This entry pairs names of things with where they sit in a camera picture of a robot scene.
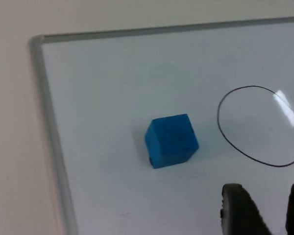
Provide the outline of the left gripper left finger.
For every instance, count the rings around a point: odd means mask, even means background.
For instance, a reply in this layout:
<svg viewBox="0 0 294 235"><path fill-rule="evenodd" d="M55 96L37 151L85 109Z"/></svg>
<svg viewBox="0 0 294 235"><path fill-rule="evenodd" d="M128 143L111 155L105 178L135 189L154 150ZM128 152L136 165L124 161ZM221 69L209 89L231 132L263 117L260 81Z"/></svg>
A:
<svg viewBox="0 0 294 235"><path fill-rule="evenodd" d="M240 184L222 187L221 228L224 235L270 235L250 194Z"/></svg>

